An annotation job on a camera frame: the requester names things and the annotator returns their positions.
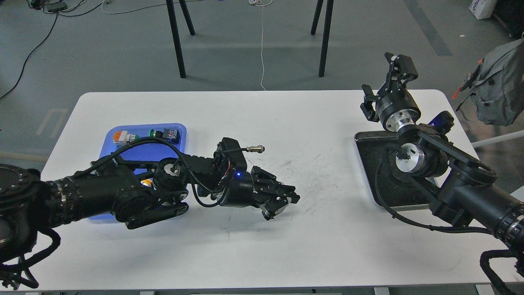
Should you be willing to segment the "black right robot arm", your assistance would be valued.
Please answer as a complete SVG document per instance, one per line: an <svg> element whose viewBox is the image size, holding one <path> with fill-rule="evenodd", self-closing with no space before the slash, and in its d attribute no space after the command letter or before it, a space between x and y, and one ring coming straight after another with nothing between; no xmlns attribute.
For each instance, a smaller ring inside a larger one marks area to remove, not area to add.
<svg viewBox="0 0 524 295"><path fill-rule="evenodd" d="M523 203L494 185L497 174L489 166L449 142L447 133L454 124L450 112L440 112L428 125L418 124L421 111L408 92L408 82L417 79L412 58L386 52L389 68L385 83L374 94L363 84L361 109L368 121L381 123L395 142L382 148L375 172L376 196L393 218L406 224L442 233L490 234L506 245L480 256L480 267L502 295L512 291L490 267L490 259L516 258L516 271L523 275ZM390 208L382 198L378 176L390 168L394 154L403 178L417 187L429 202L431 213L449 226L425 225Z"/></svg>

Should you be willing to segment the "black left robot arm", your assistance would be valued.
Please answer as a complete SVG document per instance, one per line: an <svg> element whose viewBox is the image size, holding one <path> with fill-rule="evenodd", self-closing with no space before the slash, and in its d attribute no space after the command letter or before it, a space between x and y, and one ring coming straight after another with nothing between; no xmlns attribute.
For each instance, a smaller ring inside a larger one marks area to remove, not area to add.
<svg viewBox="0 0 524 295"><path fill-rule="evenodd" d="M168 220L189 209L188 185L203 207L253 206L266 220L299 202L294 186L258 166L248 172L244 152L262 153L264 147L241 147L237 140L224 137L213 156L206 158L145 137L55 181L41 180L35 169L2 164L2 285L14 290L22 284L39 286L29 269L59 247L56 227L102 213L112 214L128 229Z"/></svg>

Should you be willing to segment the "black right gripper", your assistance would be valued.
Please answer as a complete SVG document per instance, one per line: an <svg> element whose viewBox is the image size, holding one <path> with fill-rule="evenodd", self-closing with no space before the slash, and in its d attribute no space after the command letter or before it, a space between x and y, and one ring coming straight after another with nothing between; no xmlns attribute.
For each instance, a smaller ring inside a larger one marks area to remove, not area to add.
<svg viewBox="0 0 524 295"><path fill-rule="evenodd" d="M419 73L411 57L385 53L389 63L385 84L375 95L369 85L362 84L364 101L360 108L368 121L380 122L389 132L398 132L405 125L415 124L421 111L405 86L418 78Z"/></svg>

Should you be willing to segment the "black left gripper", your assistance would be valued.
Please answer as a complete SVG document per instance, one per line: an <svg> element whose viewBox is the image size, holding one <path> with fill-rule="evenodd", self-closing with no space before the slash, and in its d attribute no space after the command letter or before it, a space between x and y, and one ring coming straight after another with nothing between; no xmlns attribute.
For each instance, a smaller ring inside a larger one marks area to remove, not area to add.
<svg viewBox="0 0 524 295"><path fill-rule="evenodd" d="M288 186L277 180L267 170L253 166L251 172L234 172L228 186L224 189L222 206L254 206L262 210L265 220L272 220L282 213L291 203L296 204L300 195L294 186Z"/></svg>

